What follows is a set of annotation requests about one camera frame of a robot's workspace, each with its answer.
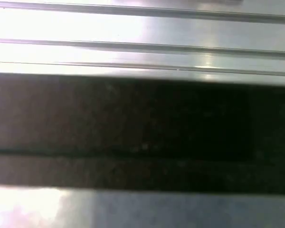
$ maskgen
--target black rectangular surface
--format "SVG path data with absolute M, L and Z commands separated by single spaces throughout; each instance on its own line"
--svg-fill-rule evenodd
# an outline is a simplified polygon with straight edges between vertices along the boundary
M 245 161 L 248 100 L 230 86 L 0 75 L 0 150 Z

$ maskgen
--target reflective metal surface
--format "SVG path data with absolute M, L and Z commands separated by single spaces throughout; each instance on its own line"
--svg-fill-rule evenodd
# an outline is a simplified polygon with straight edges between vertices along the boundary
M 285 1 L 266 4 L 0 1 L 0 73 L 285 86 Z
M 285 228 L 285 197 L 0 187 L 0 228 Z

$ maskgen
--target dark panel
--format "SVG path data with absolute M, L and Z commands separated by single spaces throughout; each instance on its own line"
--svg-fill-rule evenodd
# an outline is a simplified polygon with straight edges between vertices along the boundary
M 248 160 L 247 99 L 230 86 L 0 75 L 0 149 Z
M 190 160 L 0 156 L 0 184 L 285 194 L 285 166 Z

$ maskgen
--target stainless steel surface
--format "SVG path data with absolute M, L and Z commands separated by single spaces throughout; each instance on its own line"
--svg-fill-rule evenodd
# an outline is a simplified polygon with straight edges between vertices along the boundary
M 285 228 L 285 197 L 0 187 L 0 228 Z
M 84 4 L 285 15 L 285 0 L 0 0 L 9 3 Z
M 285 86 L 285 0 L 267 4 L 0 1 L 0 72 Z

